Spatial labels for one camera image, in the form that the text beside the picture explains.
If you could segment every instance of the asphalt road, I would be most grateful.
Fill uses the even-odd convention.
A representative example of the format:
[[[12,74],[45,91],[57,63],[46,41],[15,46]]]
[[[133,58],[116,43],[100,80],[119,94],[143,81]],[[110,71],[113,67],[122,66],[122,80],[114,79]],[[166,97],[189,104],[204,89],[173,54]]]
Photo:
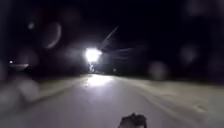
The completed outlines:
[[[0,127],[117,128],[121,118],[133,112],[144,114],[149,128],[200,127],[172,116],[133,88],[115,77],[92,76],[5,118]]]

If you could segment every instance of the roadside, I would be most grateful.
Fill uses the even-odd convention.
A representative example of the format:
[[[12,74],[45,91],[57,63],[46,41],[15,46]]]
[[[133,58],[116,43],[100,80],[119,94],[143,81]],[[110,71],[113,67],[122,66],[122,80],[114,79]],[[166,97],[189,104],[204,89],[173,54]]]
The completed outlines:
[[[224,102],[221,98],[224,96],[224,88],[220,86],[119,77],[118,79],[140,90],[148,100],[155,101],[157,106],[173,116],[188,119],[189,123],[198,122],[208,128],[224,126]]]

